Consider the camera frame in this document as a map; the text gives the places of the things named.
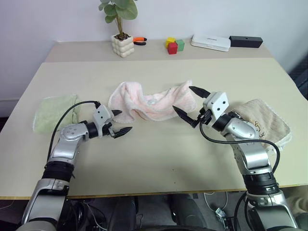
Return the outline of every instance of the toy block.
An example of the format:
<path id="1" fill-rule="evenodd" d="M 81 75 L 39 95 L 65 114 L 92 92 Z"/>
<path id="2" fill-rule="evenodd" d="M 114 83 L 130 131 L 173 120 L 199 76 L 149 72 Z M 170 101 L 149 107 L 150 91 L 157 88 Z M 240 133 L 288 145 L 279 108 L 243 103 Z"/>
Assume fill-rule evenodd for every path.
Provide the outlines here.
<path id="1" fill-rule="evenodd" d="M 175 42 L 175 38 L 169 37 L 166 40 L 165 47 L 168 48 L 169 43 Z"/>
<path id="2" fill-rule="evenodd" d="M 176 54 L 178 51 L 178 45 L 176 42 L 171 42 L 168 45 L 168 53 L 169 54 Z"/>
<path id="3" fill-rule="evenodd" d="M 184 50 L 184 45 L 185 45 L 184 41 L 179 39 L 179 40 L 176 40 L 175 42 L 178 45 L 178 51 L 183 51 Z"/>

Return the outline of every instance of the white wall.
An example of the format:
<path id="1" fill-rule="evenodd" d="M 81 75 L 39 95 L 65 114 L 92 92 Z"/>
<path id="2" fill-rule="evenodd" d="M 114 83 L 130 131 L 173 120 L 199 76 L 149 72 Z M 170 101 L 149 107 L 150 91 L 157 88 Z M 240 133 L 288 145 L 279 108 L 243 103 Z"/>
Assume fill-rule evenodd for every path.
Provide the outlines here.
<path id="1" fill-rule="evenodd" d="M 0 0 L 1 101 L 19 98 L 54 41 L 108 40 L 99 0 Z M 135 36 L 260 36 L 286 71 L 308 51 L 308 0 L 138 0 Z"/>

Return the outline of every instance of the orange pliers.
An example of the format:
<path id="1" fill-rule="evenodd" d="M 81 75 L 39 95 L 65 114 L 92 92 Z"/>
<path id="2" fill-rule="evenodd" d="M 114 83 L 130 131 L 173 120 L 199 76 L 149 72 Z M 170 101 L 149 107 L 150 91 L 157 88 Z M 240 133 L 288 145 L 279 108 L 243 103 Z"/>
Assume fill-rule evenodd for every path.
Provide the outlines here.
<path id="1" fill-rule="evenodd" d="M 144 38 L 144 37 L 135 37 L 133 39 L 133 42 L 135 45 L 139 45 L 139 46 L 144 46 L 146 44 L 146 41 L 147 39 Z"/>

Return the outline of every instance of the white box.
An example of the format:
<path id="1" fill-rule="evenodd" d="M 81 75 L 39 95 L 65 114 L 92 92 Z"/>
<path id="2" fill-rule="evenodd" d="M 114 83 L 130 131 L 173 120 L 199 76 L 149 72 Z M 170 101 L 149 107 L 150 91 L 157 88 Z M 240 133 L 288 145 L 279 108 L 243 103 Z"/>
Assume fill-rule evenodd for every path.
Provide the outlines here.
<path id="1" fill-rule="evenodd" d="M 208 35 L 194 35 L 192 37 L 192 45 L 218 51 L 228 51 L 231 41 L 228 38 Z"/>

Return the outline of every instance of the black box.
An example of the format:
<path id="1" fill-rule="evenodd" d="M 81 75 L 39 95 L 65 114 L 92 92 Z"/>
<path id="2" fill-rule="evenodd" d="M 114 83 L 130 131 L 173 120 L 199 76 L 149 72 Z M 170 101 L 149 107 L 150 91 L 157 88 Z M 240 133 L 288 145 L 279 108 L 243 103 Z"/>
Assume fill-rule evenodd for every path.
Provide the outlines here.
<path id="1" fill-rule="evenodd" d="M 230 36 L 232 47 L 259 48 L 263 42 L 260 37 Z"/>

